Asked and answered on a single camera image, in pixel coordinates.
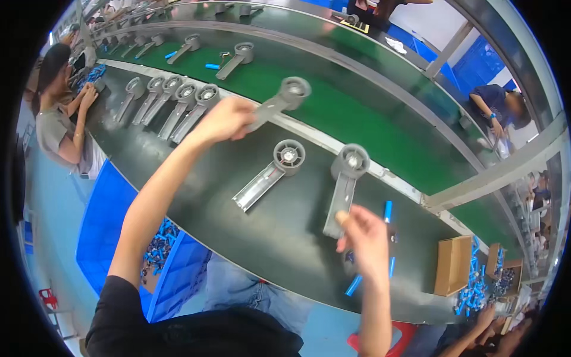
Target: gray t-shirt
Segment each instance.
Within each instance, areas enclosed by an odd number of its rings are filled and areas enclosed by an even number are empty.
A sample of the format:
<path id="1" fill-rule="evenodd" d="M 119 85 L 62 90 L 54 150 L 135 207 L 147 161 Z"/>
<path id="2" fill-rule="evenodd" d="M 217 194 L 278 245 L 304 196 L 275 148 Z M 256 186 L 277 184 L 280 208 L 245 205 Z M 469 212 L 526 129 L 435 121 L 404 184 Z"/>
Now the gray t-shirt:
<path id="1" fill-rule="evenodd" d="M 74 135 L 75 124 L 70 121 L 65 108 L 61 105 L 56 104 L 50 109 L 41 111 L 36 116 L 36 136 L 40 149 L 46 153 L 47 157 L 67 167 L 72 173 L 85 174 L 91 168 L 93 161 L 93 143 L 87 130 L 79 164 L 71 163 L 58 155 L 59 144 L 63 138 L 68 137 L 73 141 Z"/>

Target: jeans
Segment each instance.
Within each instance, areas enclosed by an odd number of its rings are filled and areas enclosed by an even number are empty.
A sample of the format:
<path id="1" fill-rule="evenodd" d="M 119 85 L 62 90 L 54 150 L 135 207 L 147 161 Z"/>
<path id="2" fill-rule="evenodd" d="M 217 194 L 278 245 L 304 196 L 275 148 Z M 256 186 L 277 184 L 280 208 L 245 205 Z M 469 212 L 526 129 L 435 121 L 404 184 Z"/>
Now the jeans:
<path id="1" fill-rule="evenodd" d="M 307 322 L 313 302 L 246 272 L 216 254 L 208 262 L 204 311 L 249 307 L 273 316 L 295 334 Z"/>

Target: green conveyor belt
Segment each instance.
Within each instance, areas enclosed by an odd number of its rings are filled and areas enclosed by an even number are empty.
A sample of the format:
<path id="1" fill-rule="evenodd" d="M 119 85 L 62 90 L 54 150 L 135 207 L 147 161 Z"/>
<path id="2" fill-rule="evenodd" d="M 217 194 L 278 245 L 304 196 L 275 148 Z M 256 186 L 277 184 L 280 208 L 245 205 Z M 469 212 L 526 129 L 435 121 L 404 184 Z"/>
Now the green conveyor belt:
<path id="1" fill-rule="evenodd" d="M 137 49 L 121 58 L 126 47 L 113 55 L 100 51 L 99 56 L 214 83 L 258 102 L 273 96 L 283 78 L 300 76 L 311 84 L 312 95 L 299 109 L 288 112 L 288 115 L 344 143 L 363 145 L 374 161 L 422 192 L 434 194 L 475 175 L 464 157 L 428 122 L 362 77 L 317 56 L 261 38 L 213 30 L 192 32 L 200 33 L 202 48 L 183 55 L 173 65 L 168 65 L 164 56 L 180 48 L 180 42 L 166 41 L 160 47 L 151 48 L 139 60 L 134 59 Z M 254 61 L 240 65 L 225 81 L 216 79 L 216 71 L 204 67 L 206 63 L 220 63 L 219 53 L 232 51 L 233 45 L 229 43 L 246 40 L 256 45 Z M 409 67 L 403 73 L 404 77 L 410 75 L 409 72 L 424 77 L 398 57 L 390 56 Z M 422 87 L 417 89 L 417 95 L 425 93 L 428 97 L 435 97 L 436 101 L 448 98 L 442 92 L 436 93 Z M 520 249 L 516 248 L 517 242 L 512 238 L 510 228 L 502 220 L 503 214 L 498 208 L 495 198 L 483 197 L 456 207 L 451 213 L 486 244 L 500 242 L 508 249 L 508 259 L 518 257 L 521 255 Z"/>

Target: red plastic stool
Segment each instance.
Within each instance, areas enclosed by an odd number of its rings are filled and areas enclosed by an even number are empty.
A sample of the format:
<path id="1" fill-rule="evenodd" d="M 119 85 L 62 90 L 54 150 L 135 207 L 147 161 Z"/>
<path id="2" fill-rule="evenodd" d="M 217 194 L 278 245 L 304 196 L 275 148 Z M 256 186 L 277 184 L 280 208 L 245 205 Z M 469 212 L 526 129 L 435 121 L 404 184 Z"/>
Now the red plastic stool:
<path id="1" fill-rule="evenodd" d="M 397 321 L 393 321 L 392 325 L 398 328 L 400 332 L 403 333 L 403 335 L 400 338 L 400 340 L 396 343 L 396 345 L 394 345 L 394 347 L 388 351 L 386 357 L 399 357 L 400 354 L 403 353 L 404 350 L 407 348 L 408 343 L 411 341 L 412 337 L 414 336 L 418 326 L 412 323 L 397 322 Z M 359 335 L 352 334 L 351 336 L 349 336 L 349 338 L 347 339 L 347 344 L 353 347 L 355 351 L 359 352 Z"/>
<path id="2" fill-rule="evenodd" d="M 51 294 L 51 289 L 40 290 L 39 291 L 39 297 L 42 298 L 43 303 L 47 307 L 50 307 L 49 305 L 51 305 L 50 309 L 56 310 L 58 308 L 58 300 L 56 299 L 56 297 L 54 295 Z"/>

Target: floor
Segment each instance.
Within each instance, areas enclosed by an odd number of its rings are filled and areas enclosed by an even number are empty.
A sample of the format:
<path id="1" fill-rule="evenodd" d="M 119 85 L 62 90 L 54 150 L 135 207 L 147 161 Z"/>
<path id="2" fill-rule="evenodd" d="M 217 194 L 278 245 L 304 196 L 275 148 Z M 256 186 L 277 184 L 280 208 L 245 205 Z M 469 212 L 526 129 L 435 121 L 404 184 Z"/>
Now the floor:
<path id="1" fill-rule="evenodd" d="M 21 116 L 29 115 L 26 110 L 22 108 Z M 30 211 L 27 217 L 33 224 L 34 253 L 26 258 L 31 283 L 35 290 L 51 284 L 59 308 L 73 309 L 71 316 L 58 316 L 63 333 L 76 331 L 85 337 L 97 296 L 75 262 L 75 249 L 83 210 L 94 182 L 70 175 L 47 159 L 37 148 L 35 137 L 30 143 L 26 203 Z M 201 291 L 183 306 L 180 315 L 201 311 L 204 299 Z M 346 340 L 358 326 L 358 314 L 315 304 L 301 336 L 304 340 L 301 355 L 356 356 Z M 75 356 L 81 356 L 78 339 L 66 344 Z"/>

